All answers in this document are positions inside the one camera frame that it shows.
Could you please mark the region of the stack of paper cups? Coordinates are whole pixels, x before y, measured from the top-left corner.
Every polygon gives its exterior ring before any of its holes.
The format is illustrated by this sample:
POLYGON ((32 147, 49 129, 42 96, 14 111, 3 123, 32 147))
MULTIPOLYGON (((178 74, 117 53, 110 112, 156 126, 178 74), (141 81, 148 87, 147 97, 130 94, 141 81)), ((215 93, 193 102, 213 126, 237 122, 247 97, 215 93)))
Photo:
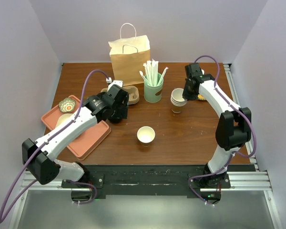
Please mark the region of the stack of paper cups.
POLYGON ((171 93, 171 110, 173 113, 181 113, 187 103, 187 100, 183 98, 183 88, 175 88, 171 93))

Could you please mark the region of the single brown paper cup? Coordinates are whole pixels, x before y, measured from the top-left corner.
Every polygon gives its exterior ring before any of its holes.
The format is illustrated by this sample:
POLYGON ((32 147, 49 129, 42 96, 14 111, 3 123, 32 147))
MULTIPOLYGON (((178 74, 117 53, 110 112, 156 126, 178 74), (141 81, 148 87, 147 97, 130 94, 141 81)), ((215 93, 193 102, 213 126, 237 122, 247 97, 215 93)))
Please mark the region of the single brown paper cup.
POLYGON ((149 146, 155 139, 155 131, 150 126, 143 126, 137 131, 137 139, 143 146, 149 146))

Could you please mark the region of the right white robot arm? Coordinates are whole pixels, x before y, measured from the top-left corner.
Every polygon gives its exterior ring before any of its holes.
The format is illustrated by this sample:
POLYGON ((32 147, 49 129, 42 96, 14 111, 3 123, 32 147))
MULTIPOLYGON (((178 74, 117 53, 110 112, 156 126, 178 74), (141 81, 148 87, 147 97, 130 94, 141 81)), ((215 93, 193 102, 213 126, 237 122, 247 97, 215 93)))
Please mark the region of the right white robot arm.
POLYGON ((183 98, 193 101, 201 95, 219 117, 215 132, 216 150, 205 165, 203 174, 197 177, 201 186, 214 187, 225 178, 234 154, 251 139, 251 130, 247 123, 251 121, 251 111, 233 102, 211 74, 203 74, 198 63, 185 66, 185 72, 183 98))

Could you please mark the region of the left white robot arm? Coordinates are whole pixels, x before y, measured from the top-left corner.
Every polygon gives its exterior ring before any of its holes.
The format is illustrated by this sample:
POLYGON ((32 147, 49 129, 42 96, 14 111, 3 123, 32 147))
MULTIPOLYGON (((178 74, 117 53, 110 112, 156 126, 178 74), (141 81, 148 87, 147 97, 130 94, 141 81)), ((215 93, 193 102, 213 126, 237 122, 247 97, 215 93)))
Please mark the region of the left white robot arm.
POLYGON ((79 109, 62 124, 47 135, 35 141, 27 139, 22 143, 22 160, 42 185, 54 179, 71 180, 78 187, 89 183, 88 170, 79 162, 69 163, 57 159, 61 151, 80 134, 113 116, 127 117, 129 94, 118 85, 107 92, 88 97, 79 109))

